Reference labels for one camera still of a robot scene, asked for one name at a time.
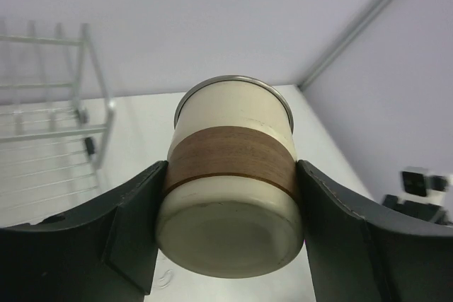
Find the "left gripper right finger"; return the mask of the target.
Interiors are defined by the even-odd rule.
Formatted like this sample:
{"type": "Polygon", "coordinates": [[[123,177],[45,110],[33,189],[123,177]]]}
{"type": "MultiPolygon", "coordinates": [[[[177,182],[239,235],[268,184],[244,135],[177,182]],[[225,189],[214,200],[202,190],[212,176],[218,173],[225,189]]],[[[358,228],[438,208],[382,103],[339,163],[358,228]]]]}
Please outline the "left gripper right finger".
{"type": "Polygon", "coordinates": [[[297,164],[317,301],[451,301],[452,227],[404,215],[297,164]]]}

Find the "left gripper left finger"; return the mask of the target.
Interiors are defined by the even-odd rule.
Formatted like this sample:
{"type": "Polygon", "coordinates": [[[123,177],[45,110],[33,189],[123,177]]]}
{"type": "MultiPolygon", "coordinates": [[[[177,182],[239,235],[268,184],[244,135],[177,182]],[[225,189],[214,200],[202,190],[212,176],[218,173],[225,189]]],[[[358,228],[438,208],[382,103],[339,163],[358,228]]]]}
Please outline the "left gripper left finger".
{"type": "Polygon", "coordinates": [[[143,301],[167,164],[37,224],[1,230],[2,301],[143,301]]]}

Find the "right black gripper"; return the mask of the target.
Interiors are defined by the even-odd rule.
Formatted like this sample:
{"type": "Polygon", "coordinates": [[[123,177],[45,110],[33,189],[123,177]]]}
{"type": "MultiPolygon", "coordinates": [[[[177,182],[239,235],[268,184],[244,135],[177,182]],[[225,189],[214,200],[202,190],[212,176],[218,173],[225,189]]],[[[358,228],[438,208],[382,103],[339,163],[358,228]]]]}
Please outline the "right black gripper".
{"type": "Polygon", "coordinates": [[[384,196],[382,205],[406,216],[434,223],[437,225],[451,225],[447,211],[434,204],[419,203],[410,200],[400,202],[397,196],[388,194],[384,196]]]}

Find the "steel cup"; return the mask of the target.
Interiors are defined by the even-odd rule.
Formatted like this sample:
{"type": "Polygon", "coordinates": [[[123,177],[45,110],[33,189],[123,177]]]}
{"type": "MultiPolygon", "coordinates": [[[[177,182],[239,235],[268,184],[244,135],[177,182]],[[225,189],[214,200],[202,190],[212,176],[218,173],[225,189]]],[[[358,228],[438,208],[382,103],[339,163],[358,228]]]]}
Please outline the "steel cup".
{"type": "Polygon", "coordinates": [[[294,118],[272,86],[217,76],[174,115],[156,239],[177,265],[209,277],[259,277],[304,242],[294,118]]]}

